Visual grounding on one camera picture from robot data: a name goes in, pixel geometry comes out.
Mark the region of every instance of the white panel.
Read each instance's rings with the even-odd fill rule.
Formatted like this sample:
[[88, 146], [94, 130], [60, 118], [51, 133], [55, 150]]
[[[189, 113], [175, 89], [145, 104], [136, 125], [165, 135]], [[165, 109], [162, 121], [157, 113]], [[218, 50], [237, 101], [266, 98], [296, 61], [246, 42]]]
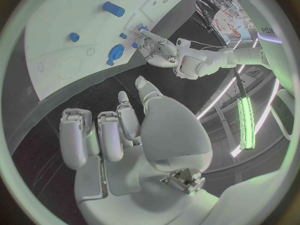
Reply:
[[[114, 66], [126, 64], [136, 49], [137, 26], [152, 29], [180, 0], [45, 0], [28, 21], [25, 55], [29, 75], [40, 100], [64, 86], [93, 73], [109, 69], [106, 64], [112, 47], [124, 46], [123, 56]], [[122, 17], [104, 11], [105, 2], [125, 9]], [[72, 42], [70, 33], [79, 41]], [[120, 38], [125, 33], [127, 39]]]

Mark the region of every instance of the green led strip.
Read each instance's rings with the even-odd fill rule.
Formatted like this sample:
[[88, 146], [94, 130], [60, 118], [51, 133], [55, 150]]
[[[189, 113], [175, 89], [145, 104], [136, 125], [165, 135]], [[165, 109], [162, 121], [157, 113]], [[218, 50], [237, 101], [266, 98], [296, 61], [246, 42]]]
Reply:
[[250, 98], [238, 99], [237, 107], [240, 126], [240, 149], [253, 150], [255, 148], [255, 124]]

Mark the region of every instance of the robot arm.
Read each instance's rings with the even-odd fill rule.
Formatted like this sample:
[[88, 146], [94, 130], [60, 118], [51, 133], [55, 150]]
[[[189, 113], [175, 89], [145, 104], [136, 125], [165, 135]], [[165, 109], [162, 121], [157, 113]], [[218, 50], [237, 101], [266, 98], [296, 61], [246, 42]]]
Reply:
[[137, 48], [149, 64], [173, 68], [178, 77], [190, 80], [213, 74], [219, 68], [234, 68], [238, 64], [262, 65], [270, 69], [261, 47], [224, 47], [219, 51], [209, 51], [190, 46], [189, 40], [179, 38], [174, 45], [165, 38], [141, 29]]

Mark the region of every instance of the green light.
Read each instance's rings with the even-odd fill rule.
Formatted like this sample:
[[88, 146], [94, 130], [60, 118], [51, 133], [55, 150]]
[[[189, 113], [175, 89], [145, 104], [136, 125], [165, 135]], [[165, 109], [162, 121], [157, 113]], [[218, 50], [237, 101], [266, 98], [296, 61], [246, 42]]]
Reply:
[[237, 107], [240, 126], [240, 149], [253, 150], [255, 148], [255, 124], [250, 98], [238, 99]]

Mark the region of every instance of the black floor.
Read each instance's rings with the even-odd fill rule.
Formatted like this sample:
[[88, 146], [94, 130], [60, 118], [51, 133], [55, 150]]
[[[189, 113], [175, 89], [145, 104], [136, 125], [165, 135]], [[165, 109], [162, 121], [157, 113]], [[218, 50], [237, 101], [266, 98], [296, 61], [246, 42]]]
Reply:
[[[170, 40], [175, 43], [177, 38], [220, 45], [213, 35], [191, 20], [182, 25]], [[200, 49], [204, 46], [195, 44], [193, 47]], [[96, 119], [100, 112], [116, 109], [118, 93], [123, 90], [127, 92], [142, 123], [143, 106], [135, 88], [136, 78], [142, 75], [164, 95], [178, 100], [193, 113], [197, 113], [217, 90], [227, 73], [228, 70], [220, 69], [212, 75], [187, 80], [176, 77], [171, 68], [146, 64], [110, 77], [73, 96], [45, 116], [13, 154], [15, 165], [30, 190], [51, 212], [69, 225], [84, 225], [86, 223], [74, 198], [75, 172], [66, 167], [60, 151], [59, 123], [62, 111], [66, 108], [87, 109], [92, 112], [93, 119]], [[28, 224], [21, 218], [16, 220], [20, 223], [14, 221], [13, 224]]]

